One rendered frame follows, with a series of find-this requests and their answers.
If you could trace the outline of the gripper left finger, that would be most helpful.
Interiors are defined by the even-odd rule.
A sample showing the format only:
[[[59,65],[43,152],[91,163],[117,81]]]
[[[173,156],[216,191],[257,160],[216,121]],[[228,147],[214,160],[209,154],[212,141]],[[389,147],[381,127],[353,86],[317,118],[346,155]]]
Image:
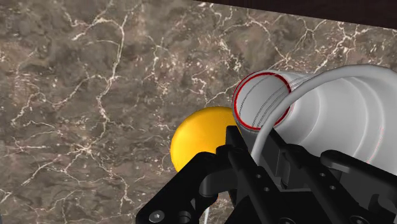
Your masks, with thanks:
[[[225,224],[298,224],[264,168],[255,164],[236,126],[216,153],[196,154],[136,215],[136,224],[199,224],[221,192],[231,192]]]

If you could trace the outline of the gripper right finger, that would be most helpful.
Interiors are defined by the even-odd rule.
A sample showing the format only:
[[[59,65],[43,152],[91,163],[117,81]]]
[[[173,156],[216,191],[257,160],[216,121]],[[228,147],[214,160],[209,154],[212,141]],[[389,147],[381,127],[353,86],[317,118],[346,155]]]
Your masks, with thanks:
[[[397,224],[397,176],[337,150],[287,144],[287,189],[308,188],[331,224]]]

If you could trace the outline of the yellow ball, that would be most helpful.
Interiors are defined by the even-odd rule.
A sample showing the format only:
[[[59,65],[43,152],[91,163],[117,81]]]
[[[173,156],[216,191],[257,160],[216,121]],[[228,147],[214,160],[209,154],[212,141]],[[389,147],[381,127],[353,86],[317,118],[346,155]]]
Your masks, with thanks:
[[[232,108],[214,106],[188,116],[176,129],[170,145],[171,161],[180,171],[196,154],[215,153],[226,142],[226,128],[235,125]]]

